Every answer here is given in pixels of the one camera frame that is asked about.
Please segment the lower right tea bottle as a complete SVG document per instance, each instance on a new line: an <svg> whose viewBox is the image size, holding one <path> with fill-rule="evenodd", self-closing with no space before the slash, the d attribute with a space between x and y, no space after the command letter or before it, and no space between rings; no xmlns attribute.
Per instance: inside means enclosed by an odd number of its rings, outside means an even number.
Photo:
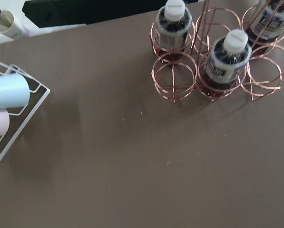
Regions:
<svg viewBox="0 0 284 228"><path fill-rule="evenodd" d="M182 0L168 0L157 13L154 23L154 46L156 53L164 55L165 61L180 60L186 45L193 17Z"/></svg>

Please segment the tea bottle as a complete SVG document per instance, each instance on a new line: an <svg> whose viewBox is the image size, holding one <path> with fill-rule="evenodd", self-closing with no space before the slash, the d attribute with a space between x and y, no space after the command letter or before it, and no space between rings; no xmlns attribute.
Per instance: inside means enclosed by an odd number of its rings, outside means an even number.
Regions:
<svg viewBox="0 0 284 228"><path fill-rule="evenodd" d="M234 88L251 53L248 35L241 29L231 30L225 37L216 40L206 58L201 91L210 97L218 97L225 94L224 90Z"/></svg>
<svg viewBox="0 0 284 228"><path fill-rule="evenodd" d="M284 1L260 0L247 29L249 45L255 48L274 42L284 31Z"/></svg>
<svg viewBox="0 0 284 228"><path fill-rule="evenodd" d="M168 0L157 13L154 23L154 46L156 53L164 55L165 61L180 60L186 45L193 17L182 0Z"/></svg>

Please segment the lower left tea bottle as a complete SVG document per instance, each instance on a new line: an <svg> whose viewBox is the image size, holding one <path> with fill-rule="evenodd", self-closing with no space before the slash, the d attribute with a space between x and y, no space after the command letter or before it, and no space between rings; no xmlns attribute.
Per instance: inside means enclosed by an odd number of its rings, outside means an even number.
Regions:
<svg viewBox="0 0 284 228"><path fill-rule="evenodd" d="M210 97L218 97L225 94L224 90L234 88L251 53L248 35L241 29L231 30L225 37L216 40L206 58L201 91Z"/></svg>

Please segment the white cup rack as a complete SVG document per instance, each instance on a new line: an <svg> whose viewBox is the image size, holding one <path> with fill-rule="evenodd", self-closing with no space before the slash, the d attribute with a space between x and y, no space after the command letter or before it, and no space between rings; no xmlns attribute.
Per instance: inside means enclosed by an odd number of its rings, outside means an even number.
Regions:
<svg viewBox="0 0 284 228"><path fill-rule="evenodd" d="M13 145L31 117L50 94L50 89L15 64L5 65L0 75L19 73L25 77L30 89L29 102L24 107L8 108L10 126L6 134L0 136L0 161Z"/></svg>

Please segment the light blue cup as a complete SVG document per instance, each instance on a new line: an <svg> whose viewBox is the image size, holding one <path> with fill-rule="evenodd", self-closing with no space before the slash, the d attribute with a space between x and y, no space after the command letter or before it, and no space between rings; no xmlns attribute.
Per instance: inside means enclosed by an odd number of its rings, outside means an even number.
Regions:
<svg viewBox="0 0 284 228"><path fill-rule="evenodd" d="M0 109L24 107L29 98L29 85L24 76L18 73L0 76Z"/></svg>

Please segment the black monitor base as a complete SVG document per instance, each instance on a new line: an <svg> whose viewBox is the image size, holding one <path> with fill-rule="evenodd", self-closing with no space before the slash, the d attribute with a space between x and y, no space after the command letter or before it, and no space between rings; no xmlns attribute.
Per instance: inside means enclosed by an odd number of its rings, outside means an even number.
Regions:
<svg viewBox="0 0 284 228"><path fill-rule="evenodd" d="M159 10L165 0L29 0L24 15L38 28L94 24Z"/></svg>

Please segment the upper tea bottle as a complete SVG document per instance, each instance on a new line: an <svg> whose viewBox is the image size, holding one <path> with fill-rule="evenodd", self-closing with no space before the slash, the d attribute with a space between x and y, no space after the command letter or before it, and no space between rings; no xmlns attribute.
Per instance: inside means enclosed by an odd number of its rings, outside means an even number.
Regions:
<svg viewBox="0 0 284 228"><path fill-rule="evenodd" d="M249 45L255 48L274 42L284 31L284 1L260 0L247 29Z"/></svg>

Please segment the paper cup with utensils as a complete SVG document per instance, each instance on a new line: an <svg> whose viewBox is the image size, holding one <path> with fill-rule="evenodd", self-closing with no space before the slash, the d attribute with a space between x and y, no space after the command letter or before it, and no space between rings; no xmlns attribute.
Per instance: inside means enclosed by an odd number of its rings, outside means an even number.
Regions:
<svg viewBox="0 0 284 228"><path fill-rule="evenodd" d="M10 39L17 40L26 37L26 28L11 11L0 9L0 33Z"/></svg>

